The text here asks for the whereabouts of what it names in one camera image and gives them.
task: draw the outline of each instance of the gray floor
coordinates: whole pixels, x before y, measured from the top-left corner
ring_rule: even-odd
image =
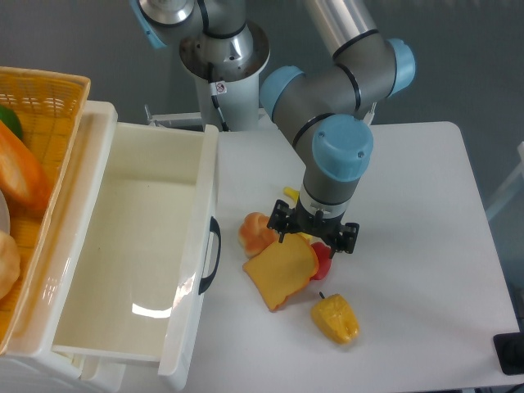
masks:
[[[377,108],[376,123],[451,121],[463,132],[483,201],[518,163],[524,141],[524,1],[369,0],[386,38],[417,58],[413,85]],[[279,66],[314,73],[330,57],[300,0],[247,0],[269,36],[262,78]],[[197,111],[177,50],[153,50],[125,0],[0,2],[0,63],[86,75],[90,99],[115,104],[120,120]],[[491,223],[510,288],[524,287],[524,192]]]

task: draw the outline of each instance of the white container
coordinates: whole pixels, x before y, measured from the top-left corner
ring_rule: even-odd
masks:
[[[105,125],[93,127],[104,122],[101,115]],[[202,278],[210,233],[219,243],[212,217],[218,130],[153,128],[115,117],[111,104],[86,105],[75,175],[66,175],[60,219],[46,237],[40,279],[5,360],[86,391],[117,391],[125,364],[142,364],[158,368],[179,391],[201,293],[216,272],[215,265]]]

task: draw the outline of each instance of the white plastic drawer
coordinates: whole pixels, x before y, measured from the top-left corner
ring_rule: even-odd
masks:
[[[215,128],[117,125],[54,351],[169,365],[183,387],[216,231],[217,142]]]

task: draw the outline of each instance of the orange toy object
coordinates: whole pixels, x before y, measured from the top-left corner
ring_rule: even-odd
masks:
[[[21,205],[45,210],[52,185],[24,143],[0,121],[0,188]]]
[[[248,258],[262,252],[271,243],[278,240],[278,234],[268,228],[269,217],[262,213],[249,213],[238,229],[238,241],[244,247]]]
[[[287,234],[282,243],[272,243],[244,264],[244,271],[271,311],[307,286],[317,270],[317,255],[309,243],[297,234]]]

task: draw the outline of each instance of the red toy object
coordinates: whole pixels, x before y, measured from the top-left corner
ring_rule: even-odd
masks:
[[[311,246],[317,255],[318,271],[310,280],[322,280],[331,268],[331,258],[329,258],[331,249],[322,242],[313,243]]]

